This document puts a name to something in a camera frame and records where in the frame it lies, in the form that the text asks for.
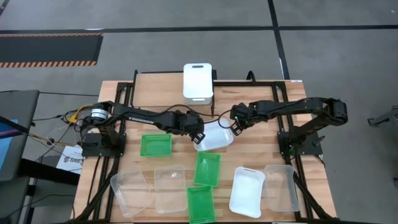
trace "hazard striped floor mat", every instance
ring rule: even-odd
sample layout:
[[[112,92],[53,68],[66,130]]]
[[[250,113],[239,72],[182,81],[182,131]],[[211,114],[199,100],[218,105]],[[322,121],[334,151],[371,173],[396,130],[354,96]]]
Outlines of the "hazard striped floor mat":
[[[0,68],[93,66],[104,34],[0,35]]]

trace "black metal table frame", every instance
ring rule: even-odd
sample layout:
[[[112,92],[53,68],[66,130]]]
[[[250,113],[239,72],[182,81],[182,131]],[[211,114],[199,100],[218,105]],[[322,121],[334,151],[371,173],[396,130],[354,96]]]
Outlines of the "black metal table frame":
[[[172,72],[142,72],[142,73],[182,73],[182,71],[172,71]],[[115,102],[120,102],[121,99],[121,93],[123,90],[126,91],[125,95],[124,95],[124,105],[128,105],[129,102],[131,104],[131,106],[133,106],[133,98],[134,98],[134,90],[135,90],[135,85],[136,85],[136,80],[137,80],[137,76],[138,76],[138,71],[135,70],[134,71],[134,78],[133,78],[133,82],[129,83],[129,82],[119,82],[116,88],[116,97],[115,97]],[[213,80],[217,80],[217,72],[216,70],[213,70]],[[278,92],[277,90],[279,89],[282,93],[282,99],[284,102],[287,102],[288,96],[287,96],[287,90],[286,90],[286,85],[285,85],[285,81],[273,81],[273,82],[265,82],[265,81],[257,81],[254,74],[252,73],[252,71],[250,71],[246,77],[246,80],[250,80],[251,82],[248,81],[242,81],[242,82],[213,82],[213,88],[214,86],[269,86],[272,88],[272,94],[273,94],[273,99],[274,101],[278,102],[279,98],[278,98]],[[214,115],[214,105],[215,105],[215,101],[214,101],[214,96],[213,96],[213,100],[211,102],[211,114]],[[282,120],[281,116],[277,117],[278,120],[278,125],[279,125],[279,131],[284,131],[284,123]],[[289,115],[287,116],[287,121],[289,124],[289,128],[293,127],[293,119],[292,116]],[[119,126],[119,131],[122,131],[124,129],[125,126],[125,121],[123,121],[121,123],[121,125]],[[284,161],[286,164],[288,165],[292,165],[291,160],[290,160],[290,156],[283,156]],[[103,165],[101,168],[101,175],[99,177],[99,186],[101,186],[102,184],[104,184],[104,180],[106,178],[106,171],[108,170],[108,164],[109,164],[109,157],[105,157],[104,161],[103,161]],[[304,169],[303,169],[303,164],[302,164],[302,160],[300,155],[297,155],[295,157],[296,160],[296,166],[297,166],[297,170],[298,170],[298,175],[300,177],[300,180],[302,181],[302,183],[304,184],[305,188],[307,188],[306,182],[305,182],[305,174],[304,174]],[[120,157],[115,157],[114,158],[114,163],[116,163],[117,167],[119,166],[120,163]],[[104,219],[99,219],[99,214],[100,214],[100,208],[101,208],[101,201],[98,202],[98,204],[95,207],[94,213],[93,213],[93,219],[92,220],[88,220],[88,222],[92,222],[95,220],[101,220],[101,222],[103,222],[104,220],[110,220],[111,218],[111,212],[112,212],[112,206],[113,206],[113,198],[114,198],[114,194],[113,191],[110,190],[109,194],[108,194],[108,200],[107,200],[107,204],[106,204],[106,213],[105,213],[105,218]],[[308,200],[304,197],[304,203],[305,203],[305,211],[307,213],[307,217],[309,220],[313,220],[313,214],[312,214],[312,208],[308,202]],[[296,221],[303,221],[304,218],[301,217],[301,213],[300,212],[295,212],[295,219]]]

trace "green plastic container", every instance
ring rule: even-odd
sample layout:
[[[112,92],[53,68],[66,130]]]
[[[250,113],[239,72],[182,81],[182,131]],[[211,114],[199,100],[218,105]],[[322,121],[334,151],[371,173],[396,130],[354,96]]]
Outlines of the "green plastic container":
[[[213,223],[216,221],[216,212],[213,202],[211,186],[187,188],[189,223]]]
[[[171,153],[171,134],[145,134],[141,137],[142,157],[170,156]]]
[[[193,183],[218,186],[221,156],[216,153],[199,152]]]

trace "wooden tabletop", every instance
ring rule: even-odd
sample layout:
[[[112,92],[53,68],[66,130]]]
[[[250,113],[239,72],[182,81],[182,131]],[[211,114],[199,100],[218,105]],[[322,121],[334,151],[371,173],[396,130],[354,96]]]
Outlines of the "wooden tabletop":
[[[104,81],[99,94],[99,101],[113,101],[116,94],[118,81]],[[305,98],[305,90],[302,82],[286,80],[287,93],[290,101]],[[257,100],[273,100],[271,87],[268,86],[215,86],[215,113],[220,114],[240,102],[248,104]],[[182,98],[182,74],[138,74],[136,90],[134,92],[134,106],[141,106],[147,110],[158,111],[165,106],[183,103]],[[196,109],[210,112],[209,106],[198,106]],[[303,125],[311,119],[309,114],[294,115],[293,121],[297,126]],[[121,157],[119,171],[126,170],[133,164],[141,168],[144,177],[149,184],[151,192],[154,192],[154,171],[163,166],[183,165],[187,187],[193,187],[195,173],[195,161],[197,152],[193,143],[187,136],[172,136],[172,155],[170,157],[148,158],[140,156],[141,136],[148,133],[161,133],[156,127],[149,124],[134,122],[126,123],[127,144],[124,155]],[[261,217],[249,218],[233,213],[229,209],[229,198],[233,183],[234,172],[237,167],[247,167],[263,170],[267,165],[284,164],[279,154],[277,132],[279,130],[277,120],[272,119],[267,123],[259,123],[246,129],[236,137],[233,143],[224,149],[215,151],[221,154],[220,182],[213,189],[216,219],[218,222],[273,222],[294,221],[292,212],[272,212],[266,208],[264,199],[261,205]],[[80,214],[86,207],[91,179],[93,177],[97,158],[87,158],[83,164],[80,181],[75,198],[75,211]],[[331,197],[327,176],[323,164],[315,156],[302,156],[303,168],[309,191],[325,209],[327,213],[335,216],[335,208]],[[101,163],[93,187],[94,195],[97,191],[101,173]],[[305,217],[303,198],[297,189],[302,216]],[[104,217],[108,192],[105,192],[101,203],[100,218]],[[188,222],[188,210],[178,213],[159,214],[155,209],[155,202],[148,208],[139,212],[133,218],[122,216],[119,204],[114,198],[111,222]]]

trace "floor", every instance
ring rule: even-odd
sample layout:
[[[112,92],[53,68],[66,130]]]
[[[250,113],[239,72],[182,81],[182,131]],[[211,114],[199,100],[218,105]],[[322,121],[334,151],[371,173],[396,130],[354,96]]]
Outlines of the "floor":
[[[266,0],[7,2],[0,30],[276,26]],[[398,24],[398,2],[277,0],[274,7],[278,25],[286,27],[276,32],[280,39],[273,30],[109,32],[96,66],[3,68],[0,90],[96,95],[103,80],[131,80],[135,69],[181,70],[188,62],[210,62],[220,79],[242,79],[253,70],[257,79],[303,80],[308,96],[341,98],[348,105],[346,125],[320,131],[326,136],[322,142],[324,161],[338,216],[396,223],[398,189],[392,177],[398,174],[398,140],[389,124],[372,128],[366,118],[397,104],[398,27],[381,29],[388,26],[380,25]],[[291,26],[303,29],[288,29]],[[328,27],[305,30],[308,26]],[[96,100],[92,96],[41,94],[35,117],[54,116]],[[43,135],[63,125],[56,120],[37,124],[32,132]],[[65,141],[74,141],[74,135],[68,133]],[[24,157],[36,159],[45,151],[29,141]],[[38,208],[33,223],[43,223],[43,217],[49,222],[64,221],[70,209],[70,204]]]

